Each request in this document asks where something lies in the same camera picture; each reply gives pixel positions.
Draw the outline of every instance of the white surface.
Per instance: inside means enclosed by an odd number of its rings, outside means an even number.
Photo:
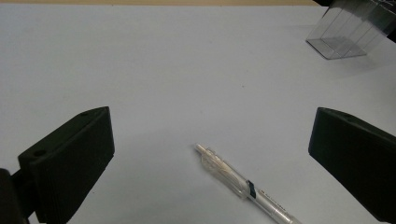
[[[324,10],[0,5],[1,167],[109,105],[116,154],[70,223],[274,223],[197,142],[303,223],[377,223],[307,149],[318,106],[396,134],[396,45],[326,61],[304,42]]]

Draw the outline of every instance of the pen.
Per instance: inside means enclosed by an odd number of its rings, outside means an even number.
[[[297,218],[287,213],[282,206],[276,203],[263,190],[257,189],[252,182],[240,175],[230,164],[216,155],[213,150],[198,144],[195,149],[201,153],[202,165],[206,170],[239,197],[242,199],[249,198],[279,224],[302,224]]]

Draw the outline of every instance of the clear plastic box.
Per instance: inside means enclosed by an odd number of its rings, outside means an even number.
[[[334,0],[306,39],[326,59],[366,55],[396,27],[396,2]]]

